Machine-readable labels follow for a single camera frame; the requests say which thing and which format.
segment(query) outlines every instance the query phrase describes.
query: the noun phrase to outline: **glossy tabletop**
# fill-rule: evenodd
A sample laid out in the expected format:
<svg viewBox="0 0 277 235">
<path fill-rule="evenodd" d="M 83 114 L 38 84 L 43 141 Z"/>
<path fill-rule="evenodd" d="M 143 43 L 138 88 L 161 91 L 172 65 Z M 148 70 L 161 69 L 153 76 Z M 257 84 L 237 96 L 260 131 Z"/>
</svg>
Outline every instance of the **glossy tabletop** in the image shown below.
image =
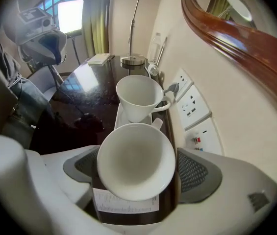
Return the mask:
<svg viewBox="0 0 277 235">
<path fill-rule="evenodd" d="M 127 76 L 127 69 L 115 57 L 103 66 L 80 65 L 50 100 L 41 115 L 34 132 L 30 149 L 41 155 L 71 150 L 88 145 L 101 144 L 114 130 L 119 99 L 116 84 Z M 136 68 L 131 74 L 147 75 L 144 68 Z M 169 121 L 166 112 L 152 114 L 152 118 L 163 120 L 161 131 L 171 141 Z M 105 189 L 93 169 L 93 187 Z M 103 223 L 122 225 L 144 225 L 160 222 L 174 208 L 174 183 L 159 196 L 159 211 L 142 214 L 116 214 L 99 212 Z"/>
</svg>

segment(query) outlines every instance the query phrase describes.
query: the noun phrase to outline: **cup handle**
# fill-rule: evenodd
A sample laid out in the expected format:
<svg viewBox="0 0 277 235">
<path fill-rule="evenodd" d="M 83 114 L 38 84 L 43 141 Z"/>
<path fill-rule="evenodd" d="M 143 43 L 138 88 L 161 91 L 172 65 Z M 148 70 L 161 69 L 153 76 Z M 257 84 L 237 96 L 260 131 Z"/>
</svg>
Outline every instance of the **cup handle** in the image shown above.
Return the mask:
<svg viewBox="0 0 277 235">
<path fill-rule="evenodd" d="M 154 108 L 152 112 L 161 112 L 168 110 L 172 105 L 171 99 L 168 96 L 163 96 L 162 101 L 168 101 L 168 103 L 165 106 Z"/>
<path fill-rule="evenodd" d="M 163 121 L 162 121 L 161 119 L 159 119 L 159 118 L 156 118 L 156 119 L 152 122 L 151 126 L 153 126 L 154 128 L 160 130 L 162 124 L 163 124 Z"/>
</svg>

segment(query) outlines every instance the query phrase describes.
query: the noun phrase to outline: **curtain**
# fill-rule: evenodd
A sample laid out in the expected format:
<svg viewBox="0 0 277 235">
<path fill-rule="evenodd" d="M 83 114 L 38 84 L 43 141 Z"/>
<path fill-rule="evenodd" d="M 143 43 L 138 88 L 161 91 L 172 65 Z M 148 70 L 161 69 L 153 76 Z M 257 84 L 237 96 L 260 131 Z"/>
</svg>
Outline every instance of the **curtain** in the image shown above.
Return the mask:
<svg viewBox="0 0 277 235">
<path fill-rule="evenodd" d="M 227 0 L 210 0 L 207 12 L 217 17 L 222 12 L 224 12 L 229 6 L 230 4 L 228 3 Z M 225 13 L 221 18 L 225 20 L 229 20 L 230 13 Z"/>
<path fill-rule="evenodd" d="M 83 31 L 89 57 L 109 53 L 110 0 L 84 0 Z"/>
</svg>

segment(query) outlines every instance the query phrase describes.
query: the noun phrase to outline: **power outlet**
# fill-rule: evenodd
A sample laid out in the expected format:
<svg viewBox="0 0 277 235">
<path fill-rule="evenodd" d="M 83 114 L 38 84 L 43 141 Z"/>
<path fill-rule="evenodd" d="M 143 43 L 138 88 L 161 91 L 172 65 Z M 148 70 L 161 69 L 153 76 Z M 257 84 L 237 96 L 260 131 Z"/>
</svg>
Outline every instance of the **power outlet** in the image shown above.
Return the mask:
<svg viewBox="0 0 277 235">
<path fill-rule="evenodd" d="M 185 132 L 186 147 L 222 155 L 222 145 L 212 118 Z"/>
<path fill-rule="evenodd" d="M 195 85 L 192 85 L 177 103 L 177 108 L 182 126 L 185 130 L 197 124 L 210 114 L 205 100 Z"/>
<path fill-rule="evenodd" d="M 179 102 L 183 95 L 194 84 L 194 82 L 182 68 L 178 69 L 173 83 L 178 83 L 178 92 L 175 95 L 176 102 Z"/>
</svg>

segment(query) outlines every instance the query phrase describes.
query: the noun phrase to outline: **paper label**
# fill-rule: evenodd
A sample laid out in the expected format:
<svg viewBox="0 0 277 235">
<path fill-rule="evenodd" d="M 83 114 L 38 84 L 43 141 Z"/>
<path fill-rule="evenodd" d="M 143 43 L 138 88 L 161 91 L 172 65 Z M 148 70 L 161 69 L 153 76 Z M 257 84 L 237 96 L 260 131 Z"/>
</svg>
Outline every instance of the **paper label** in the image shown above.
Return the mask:
<svg viewBox="0 0 277 235">
<path fill-rule="evenodd" d="M 108 190 L 93 188 L 93 191 L 100 212 L 138 214 L 159 210 L 159 195 L 144 201 L 128 201 L 113 195 Z"/>
</svg>

